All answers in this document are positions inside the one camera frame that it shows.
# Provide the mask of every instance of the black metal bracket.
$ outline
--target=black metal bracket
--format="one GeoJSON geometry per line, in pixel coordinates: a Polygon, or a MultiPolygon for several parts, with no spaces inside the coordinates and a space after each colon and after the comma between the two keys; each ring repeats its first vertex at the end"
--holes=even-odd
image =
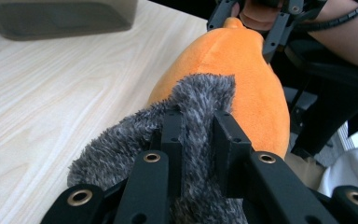
{"type": "MultiPolygon", "coordinates": [[[[207,22],[207,31],[221,28],[226,18],[231,16],[231,10],[234,4],[242,3],[244,0],[225,0],[219,1],[211,18],[207,22]]],[[[286,0],[283,2],[282,11],[278,14],[277,19],[269,30],[263,45],[263,57],[266,63],[272,60],[275,51],[283,48],[289,35],[292,33],[297,24],[315,19],[327,0],[286,0]]],[[[260,3],[276,7],[279,3],[277,0],[260,0],[260,3]]]]}
{"type": "Polygon", "coordinates": [[[148,150],[137,156],[115,224],[169,222],[168,164],[162,151],[148,150]]]}
{"type": "Polygon", "coordinates": [[[73,186],[57,198],[41,223],[102,223],[105,216],[103,201],[101,188],[86,184],[73,186]]]}
{"type": "Polygon", "coordinates": [[[182,195],[182,176],[185,171],[183,161],[183,146],[180,142],[182,133],[182,114],[176,109],[170,109],[164,116],[161,134],[161,151],[170,158],[170,191],[172,198],[182,195]]]}
{"type": "Polygon", "coordinates": [[[257,151],[245,163],[258,200],[272,223],[337,223],[277,155],[257,151]]]}
{"type": "Polygon", "coordinates": [[[243,162],[252,153],[252,144],[237,121],[227,112],[216,111],[213,118],[213,150],[216,174],[223,196],[243,198],[247,183],[243,162]]]}

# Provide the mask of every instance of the plush toy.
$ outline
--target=plush toy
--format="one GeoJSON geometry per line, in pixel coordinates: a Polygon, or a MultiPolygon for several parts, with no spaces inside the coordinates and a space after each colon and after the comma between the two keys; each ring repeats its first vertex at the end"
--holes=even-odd
{"type": "Polygon", "coordinates": [[[290,119],[282,85],[261,54],[263,37],[228,18],[223,29],[212,30],[194,41],[176,60],[153,90],[149,103],[168,98],[176,81],[191,74],[235,77],[232,115],[255,150],[284,158],[290,119]]]}
{"type": "Polygon", "coordinates": [[[127,178],[136,155],[161,130],[165,112],[175,107],[183,117],[179,141],[185,169],[182,196],[170,207],[171,223],[246,223],[241,199],[224,197],[217,183],[213,113],[231,112],[256,150],[284,157],[289,115],[262,45],[259,33],[234,18],[194,41],[156,85],[148,107],[86,146],[70,167],[68,187],[86,183],[109,189],[127,178]]]}

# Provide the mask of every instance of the white object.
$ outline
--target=white object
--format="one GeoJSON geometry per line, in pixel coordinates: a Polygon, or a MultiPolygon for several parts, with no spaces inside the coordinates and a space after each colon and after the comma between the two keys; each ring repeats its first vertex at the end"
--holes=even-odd
{"type": "Polygon", "coordinates": [[[351,137],[348,136],[348,122],[345,122],[339,129],[338,135],[345,151],[358,148],[358,132],[351,137]]]}
{"type": "Polygon", "coordinates": [[[358,148],[346,151],[324,172],[318,191],[331,197],[338,186],[358,187],[358,148]]]}

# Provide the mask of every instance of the wood grain surface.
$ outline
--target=wood grain surface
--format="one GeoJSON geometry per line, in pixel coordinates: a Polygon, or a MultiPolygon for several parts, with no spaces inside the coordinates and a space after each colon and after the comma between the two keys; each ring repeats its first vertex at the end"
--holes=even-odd
{"type": "Polygon", "coordinates": [[[0,36],[0,223],[39,223],[85,145],[142,109],[206,21],[145,0],[129,31],[0,36]]]}

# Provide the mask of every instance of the human hand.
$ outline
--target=human hand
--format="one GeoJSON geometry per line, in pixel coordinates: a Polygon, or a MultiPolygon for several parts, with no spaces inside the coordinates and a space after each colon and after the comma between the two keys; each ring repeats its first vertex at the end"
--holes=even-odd
{"type": "Polygon", "coordinates": [[[282,2],[277,7],[267,7],[256,0],[246,0],[240,13],[242,23],[253,30],[268,31],[274,24],[278,13],[281,11],[282,2]]]}

